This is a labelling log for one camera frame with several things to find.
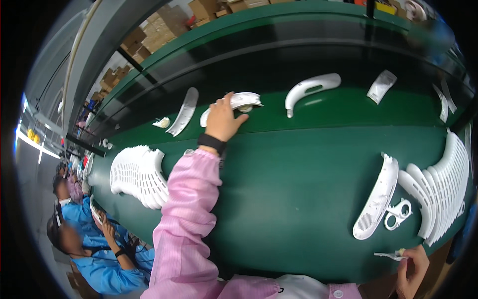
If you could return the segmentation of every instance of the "worker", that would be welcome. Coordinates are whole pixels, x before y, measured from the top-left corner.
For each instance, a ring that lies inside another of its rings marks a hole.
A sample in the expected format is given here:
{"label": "worker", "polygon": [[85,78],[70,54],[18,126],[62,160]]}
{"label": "worker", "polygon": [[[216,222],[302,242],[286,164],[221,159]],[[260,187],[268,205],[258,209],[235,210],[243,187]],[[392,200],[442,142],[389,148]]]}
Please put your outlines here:
{"label": "worker", "polygon": [[104,235],[83,235],[75,221],[62,217],[57,207],[47,222],[52,245],[69,255],[87,283],[105,295],[126,294],[147,287],[154,260],[154,248],[130,246],[125,242],[128,231],[119,233],[106,215],[98,212]]}
{"label": "worker", "polygon": [[[354,283],[324,285],[304,275],[278,279],[235,275],[228,282],[218,281],[217,266],[207,260],[210,250],[202,238],[216,225],[216,217],[210,212],[219,196],[217,187],[222,184],[219,157],[226,142],[248,119],[246,114],[234,119],[232,94],[209,106],[206,132],[198,138],[198,149],[182,156],[169,175],[170,197],[152,234],[156,256],[149,289],[141,298],[361,298]],[[406,260],[402,260],[397,294],[400,299],[412,299],[429,262],[421,245],[403,255],[415,263],[415,274],[407,278]]]}
{"label": "worker", "polygon": [[70,193],[69,198],[76,203],[81,203],[83,199],[83,191],[81,188],[81,183],[78,181],[78,177],[73,172],[68,172],[68,166],[64,163],[60,163],[56,166],[56,175],[53,178],[55,180],[56,176],[66,178],[68,181],[68,190]]}
{"label": "worker", "polygon": [[61,176],[56,176],[53,180],[53,192],[58,198],[61,206],[62,216],[65,220],[72,220],[82,227],[84,233],[97,235],[98,229],[93,221],[90,210],[89,186],[85,182],[82,192],[82,203],[73,201],[70,197],[69,182]]}

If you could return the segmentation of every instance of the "pink jacket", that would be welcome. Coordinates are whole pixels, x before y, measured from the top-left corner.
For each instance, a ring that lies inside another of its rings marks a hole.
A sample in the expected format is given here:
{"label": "pink jacket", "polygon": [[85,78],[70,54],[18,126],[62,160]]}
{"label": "pink jacket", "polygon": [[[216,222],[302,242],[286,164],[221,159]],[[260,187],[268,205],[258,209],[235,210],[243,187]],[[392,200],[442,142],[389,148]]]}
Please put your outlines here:
{"label": "pink jacket", "polygon": [[73,175],[68,177],[68,190],[70,190],[70,198],[76,203],[82,203],[83,200],[83,190],[81,189],[81,184],[77,181],[73,182]]}
{"label": "pink jacket", "polygon": [[[168,179],[169,201],[153,231],[156,249],[149,289],[142,299],[272,299],[281,291],[275,279],[235,275],[218,281],[216,265],[207,260],[209,248],[201,238],[216,225],[210,213],[219,196],[219,158],[196,150],[179,159]],[[361,298],[355,284],[329,285],[329,298]]]}

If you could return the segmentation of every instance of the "blue jacket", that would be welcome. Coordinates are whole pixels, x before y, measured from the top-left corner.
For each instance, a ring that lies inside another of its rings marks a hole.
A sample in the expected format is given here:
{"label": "blue jacket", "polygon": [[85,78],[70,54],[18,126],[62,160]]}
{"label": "blue jacket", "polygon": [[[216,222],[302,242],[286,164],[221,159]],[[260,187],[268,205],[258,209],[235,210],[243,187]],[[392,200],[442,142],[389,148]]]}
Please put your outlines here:
{"label": "blue jacket", "polygon": [[[63,206],[62,214],[65,220],[76,221],[80,224],[85,233],[83,246],[109,247],[106,238],[93,220],[88,196],[83,197],[82,205],[72,202]],[[116,229],[116,243],[124,247],[128,241],[128,230],[121,225],[113,225]],[[72,261],[96,292],[117,295],[148,287],[145,274],[149,276],[148,273],[151,272],[154,248],[146,250],[143,246],[137,246],[135,257],[141,269],[122,269],[112,250],[99,250],[91,257],[74,258]]]}

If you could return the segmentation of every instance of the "glove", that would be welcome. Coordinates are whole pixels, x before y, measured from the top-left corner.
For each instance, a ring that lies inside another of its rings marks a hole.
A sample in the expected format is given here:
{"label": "glove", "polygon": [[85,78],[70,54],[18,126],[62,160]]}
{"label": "glove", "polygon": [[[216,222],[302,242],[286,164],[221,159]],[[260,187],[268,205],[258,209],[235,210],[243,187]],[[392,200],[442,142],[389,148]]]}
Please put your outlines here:
{"label": "glove", "polygon": [[89,194],[90,186],[86,181],[83,181],[83,183],[81,183],[81,190],[83,191],[83,194]]}

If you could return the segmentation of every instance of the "smartwatch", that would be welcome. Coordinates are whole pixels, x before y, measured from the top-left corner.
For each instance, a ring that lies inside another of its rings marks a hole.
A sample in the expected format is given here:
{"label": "smartwatch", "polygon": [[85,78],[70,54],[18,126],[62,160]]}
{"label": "smartwatch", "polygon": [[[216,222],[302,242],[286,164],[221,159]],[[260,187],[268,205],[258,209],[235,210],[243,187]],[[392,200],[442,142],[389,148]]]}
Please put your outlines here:
{"label": "smartwatch", "polygon": [[224,150],[226,149],[227,143],[220,141],[219,139],[214,138],[211,135],[202,133],[201,135],[199,135],[199,138],[197,139],[197,146],[200,146],[200,145],[205,145],[205,146],[214,148],[219,154],[219,156],[221,156]]}

